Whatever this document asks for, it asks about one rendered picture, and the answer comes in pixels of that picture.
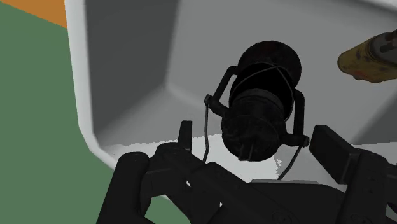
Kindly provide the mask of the black spotlight lamp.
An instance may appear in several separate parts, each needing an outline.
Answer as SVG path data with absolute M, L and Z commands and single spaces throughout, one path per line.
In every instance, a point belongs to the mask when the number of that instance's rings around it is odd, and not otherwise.
M 240 161 L 261 162 L 281 145 L 309 145 L 304 134 L 305 97 L 296 89 L 302 67 L 287 44 L 268 40 L 250 46 L 230 66 L 205 110 L 221 117 L 227 150 Z

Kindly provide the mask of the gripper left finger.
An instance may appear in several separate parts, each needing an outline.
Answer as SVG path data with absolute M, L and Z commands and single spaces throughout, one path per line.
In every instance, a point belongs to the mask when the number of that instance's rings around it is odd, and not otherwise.
M 176 142 L 164 143 L 149 157 L 128 152 L 117 161 L 96 224 L 154 224 L 145 217 L 151 199 L 166 195 L 190 224 L 247 224 L 245 217 L 218 199 L 188 186 L 186 178 L 164 160 L 164 153 L 192 149 L 192 122 L 183 120 Z

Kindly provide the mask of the white sink basin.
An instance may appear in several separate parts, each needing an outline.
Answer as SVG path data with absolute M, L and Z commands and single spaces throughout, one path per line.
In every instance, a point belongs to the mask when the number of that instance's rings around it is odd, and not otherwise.
M 347 186 L 309 150 L 316 125 L 397 167 L 397 80 L 343 73 L 341 53 L 397 29 L 397 0 L 64 0 L 78 125 L 113 172 L 128 152 L 149 157 L 192 122 L 192 149 L 163 158 L 188 186 L 247 224 L 335 224 Z M 309 145 L 281 145 L 261 162 L 223 144 L 221 117 L 205 110 L 225 71 L 252 45 L 274 40 L 298 55 Z

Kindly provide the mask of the yellow cylindrical tool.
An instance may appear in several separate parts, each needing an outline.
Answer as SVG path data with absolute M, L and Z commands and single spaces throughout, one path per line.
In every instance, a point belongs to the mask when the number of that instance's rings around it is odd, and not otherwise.
M 397 29 L 378 34 L 340 54 L 338 68 L 370 83 L 397 80 Z

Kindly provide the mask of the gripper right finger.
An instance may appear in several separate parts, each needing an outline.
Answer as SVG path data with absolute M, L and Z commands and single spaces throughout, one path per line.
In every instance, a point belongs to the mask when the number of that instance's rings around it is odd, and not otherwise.
M 309 150 L 327 173 L 346 185 L 335 224 L 397 224 L 397 167 L 383 156 L 355 148 L 327 125 L 316 125 Z

